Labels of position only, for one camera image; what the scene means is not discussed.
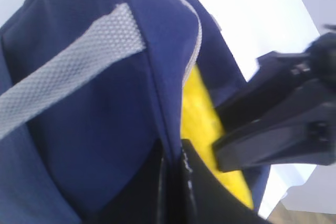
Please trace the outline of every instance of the yellow lining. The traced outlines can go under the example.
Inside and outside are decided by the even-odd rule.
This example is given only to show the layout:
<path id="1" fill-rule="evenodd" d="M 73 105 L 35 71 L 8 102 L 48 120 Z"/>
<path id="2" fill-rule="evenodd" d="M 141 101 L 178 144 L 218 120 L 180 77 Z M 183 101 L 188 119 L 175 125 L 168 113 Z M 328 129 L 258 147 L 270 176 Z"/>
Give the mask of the yellow lining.
<path id="1" fill-rule="evenodd" d="M 222 173 L 216 167 L 212 143 L 224 134 L 209 94 L 195 66 L 183 88 L 181 138 L 189 139 L 205 165 L 236 198 L 253 209 L 253 201 L 241 171 Z"/>

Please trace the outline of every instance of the seam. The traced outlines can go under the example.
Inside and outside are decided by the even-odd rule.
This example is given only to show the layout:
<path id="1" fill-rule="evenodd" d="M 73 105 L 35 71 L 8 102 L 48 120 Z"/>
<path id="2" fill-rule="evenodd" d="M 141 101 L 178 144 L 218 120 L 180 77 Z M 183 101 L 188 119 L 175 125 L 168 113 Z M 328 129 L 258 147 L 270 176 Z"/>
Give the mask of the seam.
<path id="1" fill-rule="evenodd" d="M 143 34 L 143 29 L 142 29 L 142 26 L 139 24 L 138 22 L 138 17 L 137 15 L 134 13 L 134 8 L 133 8 L 133 5 L 132 3 L 129 1 L 129 0 L 125 0 L 125 2 L 130 6 L 130 9 L 133 13 L 133 18 L 136 22 L 136 24 L 138 25 L 138 28 L 139 28 L 139 31 L 140 31 L 140 34 L 142 36 L 142 39 L 143 41 L 145 42 L 145 47 L 148 51 L 149 54 L 152 55 L 151 53 L 151 46 L 150 46 L 150 43 L 148 42 L 147 38 L 145 37 L 145 35 Z M 169 141 L 170 139 L 170 135 L 168 133 L 168 126 L 167 126 L 167 121 L 165 119 L 165 116 L 164 116 L 164 109 L 163 109 L 163 105 L 162 105 L 162 101 L 160 99 L 160 96 L 159 96 L 159 89 L 158 89 L 158 86 L 159 84 L 157 83 L 156 79 L 155 79 L 155 74 L 153 73 L 153 65 L 152 65 L 152 62 L 151 62 L 151 59 L 149 57 L 149 54 L 146 54 L 146 59 L 148 61 L 148 64 L 149 64 L 149 68 L 150 68 L 150 75 L 151 75 L 151 82 L 152 82 L 152 85 L 153 85 L 153 88 L 154 88 L 154 91 L 156 93 L 156 96 L 155 96 L 155 99 L 156 99 L 156 106 L 159 108 L 160 110 L 160 120 L 162 121 L 163 125 L 164 125 L 164 132 L 165 132 L 165 137 L 168 139 L 168 143 L 167 145 L 162 143 L 163 146 L 168 146 L 168 150 L 165 150 L 166 152 L 166 156 L 168 158 L 168 160 L 170 161 L 173 161 L 173 147 L 172 147 L 172 144 L 171 144 L 171 141 Z"/>

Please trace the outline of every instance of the navy fabric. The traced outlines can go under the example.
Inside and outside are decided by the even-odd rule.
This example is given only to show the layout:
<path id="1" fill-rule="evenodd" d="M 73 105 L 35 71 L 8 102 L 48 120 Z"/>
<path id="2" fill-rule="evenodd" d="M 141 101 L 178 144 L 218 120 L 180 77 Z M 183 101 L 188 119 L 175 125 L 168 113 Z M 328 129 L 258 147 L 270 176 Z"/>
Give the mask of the navy fabric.
<path id="1" fill-rule="evenodd" d="M 246 81 L 211 15 L 198 0 L 187 1 L 193 5 L 202 23 L 198 68 L 213 104 L 218 106 L 241 89 Z"/>
<path id="2" fill-rule="evenodd" d="M 182 79 L 197 18 L 180 0 L 27 0 L 1 30 L 19 82 L 127 1 L 147 50 L 122 60 L 28 123 L 51 178 L 83 217 L 134 176 L 155 139 L 171 164 L 181 151 Z"/>
<path id="3" fill-rule="evenodd" d="M 245 181 L 252 194 L 254 212 L 258 212 L 267 185 L 271 166 L 262 165 L 243 170 Z"/>
<path id="4" fill-rule="evenodd" d="M 0 95 L 12 86 L 0 44 Z M 59 193 L 27 130 L 0 141 L 0 222 L 77 224 L 80 219 Z"/>

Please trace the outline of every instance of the backpack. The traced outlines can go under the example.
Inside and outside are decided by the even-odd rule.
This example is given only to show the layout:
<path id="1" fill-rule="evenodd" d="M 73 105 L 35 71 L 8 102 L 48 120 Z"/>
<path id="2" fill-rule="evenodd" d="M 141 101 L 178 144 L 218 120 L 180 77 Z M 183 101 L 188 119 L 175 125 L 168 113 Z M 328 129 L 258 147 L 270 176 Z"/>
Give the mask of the backpack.
<path id="1" fill-rule="evenodd" d="M 0 35 L 1 222 L 267 223 L 181 140 L 196 62 L 214 104 L 245 83 L 198 0 L 26 0 Z"/>

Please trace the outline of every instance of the black fabric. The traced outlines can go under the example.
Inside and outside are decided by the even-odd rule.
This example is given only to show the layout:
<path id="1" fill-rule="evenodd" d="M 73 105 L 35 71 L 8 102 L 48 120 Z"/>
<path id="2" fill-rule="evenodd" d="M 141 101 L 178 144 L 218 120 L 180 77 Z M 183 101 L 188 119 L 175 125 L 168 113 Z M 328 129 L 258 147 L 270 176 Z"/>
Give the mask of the black fabric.
<path id="1" fill-rule="evenodd" d="M 267 224 L 226 190 L 188 140 L 181 166 L 168 169 L 156 142 L 134 178 L 82 224 Z"/>
<path id="2" fill-rule="evenodd" d="M 245 207 L 226 190 L 204 165 L 192 144 L 183 140 L 188 163 L 193 170 L 192 185 L 198 223 L 266 224 L 256 213 Z"/>
<path id="3" fill-rule="evenodd" d="M 82 224 L 156 223 L 162 145 L 156 141 L 133 179 L 101 211 Z"/>

